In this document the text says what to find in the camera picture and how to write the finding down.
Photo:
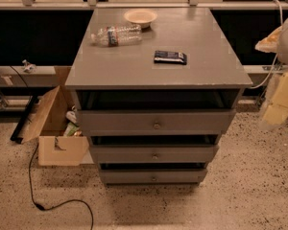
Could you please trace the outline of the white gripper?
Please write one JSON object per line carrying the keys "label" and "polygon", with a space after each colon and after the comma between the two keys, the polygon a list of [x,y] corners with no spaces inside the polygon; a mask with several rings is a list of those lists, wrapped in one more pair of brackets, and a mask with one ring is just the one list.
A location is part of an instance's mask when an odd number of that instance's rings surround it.
{"label": "white gripper", "polygon": [[[264,53],[275,53],[281,33],[281,27],[258,41],[255,49]],[[273,75],[269,80],[262,110],[263,120],[271,126],[281,125],[288,118],[288,71],[282,75]]]}

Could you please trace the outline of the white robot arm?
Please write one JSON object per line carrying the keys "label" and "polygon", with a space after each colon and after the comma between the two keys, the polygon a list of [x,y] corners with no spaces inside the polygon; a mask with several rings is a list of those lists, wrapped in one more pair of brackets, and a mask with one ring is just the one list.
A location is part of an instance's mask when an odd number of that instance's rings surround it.
{"label": "white robot arm", "polygon": [[[267,37],[258,41],[255,49],[264,53],[276,53],[277,59],[288,66],[288,18]],[[266,101],[260,110],[260,126],[271,129],[288,119],[288,70],[269,80]]]}

